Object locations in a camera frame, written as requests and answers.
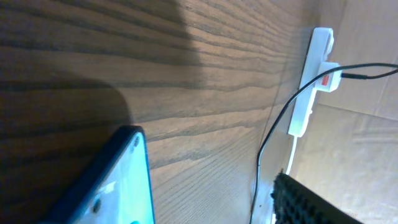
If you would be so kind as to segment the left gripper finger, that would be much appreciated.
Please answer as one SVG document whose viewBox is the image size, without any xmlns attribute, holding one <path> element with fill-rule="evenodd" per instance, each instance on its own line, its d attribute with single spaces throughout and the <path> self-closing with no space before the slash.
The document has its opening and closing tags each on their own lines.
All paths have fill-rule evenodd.
<svg viewBox="0 0 398 224">
<path fill-rule="evenodd" d="M 283 172 L 271 197 L 276 224 L 361 224 Z"/>
</svg>

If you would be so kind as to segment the blue Galaxy smartphone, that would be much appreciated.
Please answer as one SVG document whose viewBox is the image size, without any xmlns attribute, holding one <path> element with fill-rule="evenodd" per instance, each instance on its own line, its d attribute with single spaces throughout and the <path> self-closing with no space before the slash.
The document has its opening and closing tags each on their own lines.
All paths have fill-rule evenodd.
<svg viewBox="0 0 398 224">
<path fill-rule="evenodd" d="M 155 224 L 143 128 L 121 126 L 38 222 Z"/>
</svg>

